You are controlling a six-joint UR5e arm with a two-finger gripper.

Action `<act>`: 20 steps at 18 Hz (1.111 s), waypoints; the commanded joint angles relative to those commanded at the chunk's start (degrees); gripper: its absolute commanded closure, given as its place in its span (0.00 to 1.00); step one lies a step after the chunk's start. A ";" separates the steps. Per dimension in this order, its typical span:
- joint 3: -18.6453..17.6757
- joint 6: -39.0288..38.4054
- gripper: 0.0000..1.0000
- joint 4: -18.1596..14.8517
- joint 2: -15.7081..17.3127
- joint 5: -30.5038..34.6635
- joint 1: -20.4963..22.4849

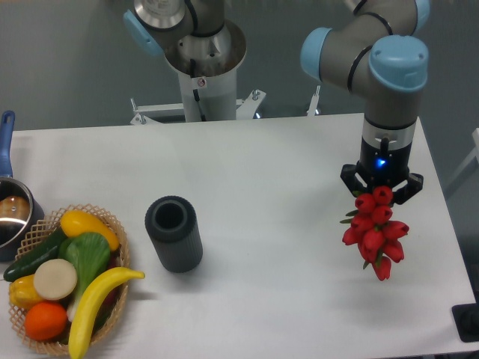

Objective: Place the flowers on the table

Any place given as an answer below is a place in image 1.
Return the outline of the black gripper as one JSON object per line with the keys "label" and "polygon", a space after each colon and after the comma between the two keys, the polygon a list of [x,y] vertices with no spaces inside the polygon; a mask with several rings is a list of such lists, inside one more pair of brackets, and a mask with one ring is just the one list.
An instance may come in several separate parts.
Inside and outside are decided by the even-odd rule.
{"label": "black gripper", "polygon": [[352,196],[370,193],[370,186],[388,185],[395,187],[403,181],[404,185],[393,191],[393,204],[404,204],[423,189],[424,177],[409,172],[409,157],[412,145],[382,152],[361,140],[359,160],[354,164],[345,164],[341,168],[340,178]]}

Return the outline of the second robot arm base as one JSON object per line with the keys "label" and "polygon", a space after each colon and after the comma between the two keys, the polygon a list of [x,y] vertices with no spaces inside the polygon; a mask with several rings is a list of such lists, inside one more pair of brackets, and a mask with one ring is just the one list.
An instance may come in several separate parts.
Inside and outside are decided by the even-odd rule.
{"label": "second robot arm base", "polygon": [[223,1],[134,1],[123,23],[140,48],[164,57],[177,74],[186,121],[236,119],[247,46]]}

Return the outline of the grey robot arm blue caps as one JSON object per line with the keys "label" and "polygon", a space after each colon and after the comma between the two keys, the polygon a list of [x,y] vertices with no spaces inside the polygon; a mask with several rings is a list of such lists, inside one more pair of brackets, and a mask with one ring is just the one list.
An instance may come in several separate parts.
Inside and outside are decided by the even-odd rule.
{"label": "grey robot arm blue caps", "polygon": [[430,1],[358,1],[348,26],[317,28],[302,44],[306,74],[365,100],[359,160],[341,169],[353,194],[386,185],[403,204],[423,188],[409,156],[429,63],[415,33],[430,11]]}

